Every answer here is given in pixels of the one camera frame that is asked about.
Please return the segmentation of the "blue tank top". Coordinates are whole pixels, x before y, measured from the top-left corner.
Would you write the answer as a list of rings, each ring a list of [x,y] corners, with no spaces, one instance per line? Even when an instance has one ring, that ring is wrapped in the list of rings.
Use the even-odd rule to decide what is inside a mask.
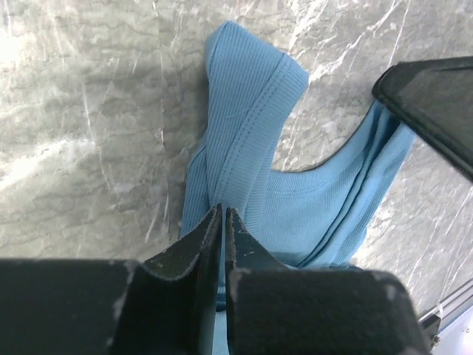
[[[208,210],[236,209],[248,232],[291,269],[348,267],[404,162],[414,132],[374,101],[332,157],[305,172],[272,161],[308,74],[237,23],[205,43],[208,125],[189,162],[182,234]]]

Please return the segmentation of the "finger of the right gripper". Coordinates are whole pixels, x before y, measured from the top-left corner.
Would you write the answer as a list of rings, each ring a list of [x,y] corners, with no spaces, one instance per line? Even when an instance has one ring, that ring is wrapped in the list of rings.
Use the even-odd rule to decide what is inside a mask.
[[[400,62],[374,84],[390,112],[472,180],[472,57]]]

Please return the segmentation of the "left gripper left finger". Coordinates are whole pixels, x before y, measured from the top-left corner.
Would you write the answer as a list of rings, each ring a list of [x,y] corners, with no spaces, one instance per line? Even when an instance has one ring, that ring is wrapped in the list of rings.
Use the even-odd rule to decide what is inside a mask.
[[[3,354],[209,354],[222,209],[154,257],[1,261]]]

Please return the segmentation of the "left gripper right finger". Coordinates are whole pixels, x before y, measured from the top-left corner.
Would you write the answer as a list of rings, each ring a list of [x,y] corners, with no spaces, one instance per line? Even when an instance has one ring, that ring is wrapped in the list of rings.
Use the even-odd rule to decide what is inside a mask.
[[[427,354],[402,283],[384,271],[288,268],[252,237],[234,209],[225,219],[231,354]]]

